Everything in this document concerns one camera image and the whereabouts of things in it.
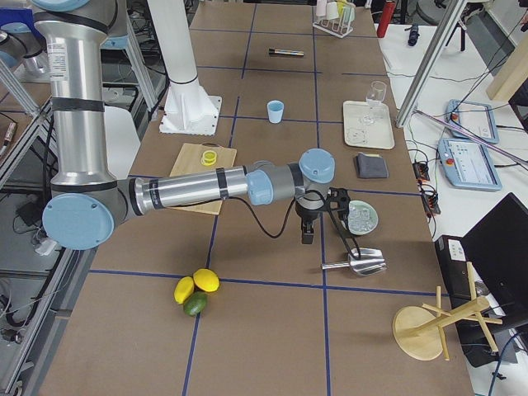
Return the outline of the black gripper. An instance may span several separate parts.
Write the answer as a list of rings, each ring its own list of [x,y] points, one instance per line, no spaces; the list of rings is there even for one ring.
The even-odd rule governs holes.
[[[349,204],[350,196],[344,188],[329,187],[324,193],[319,190],[307,190],[295,200],[295,211],[301,221],[301,243],[313,243],[314,221],[320,213],[337,216],[342,226],[347,227]]]

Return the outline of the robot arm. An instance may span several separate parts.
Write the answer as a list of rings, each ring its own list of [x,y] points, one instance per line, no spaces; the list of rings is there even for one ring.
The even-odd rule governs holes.
[[[61,246],[87,250],[104,243],[131,217],[227,199],[249,208],[290,200],[301,219],[304,243],[311,242],[314,220],[322,213],[328,213],[339,233],[345,231],[350,198],[346,190],[331,187],[335,161],[320,148],[284,166],[260,161],[161,179],[116,178],[106,153],[101,45],[126,20],[126,5],[35,1],[32,8],[35,28],[47,44],[59,158],[42,224]]]

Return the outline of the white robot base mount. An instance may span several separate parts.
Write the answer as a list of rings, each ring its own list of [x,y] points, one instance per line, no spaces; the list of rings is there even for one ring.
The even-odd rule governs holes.
[[[169,80],[160,131],[215,134],[222,98],[200,85],[184,2],[152,0],[148,8]]]

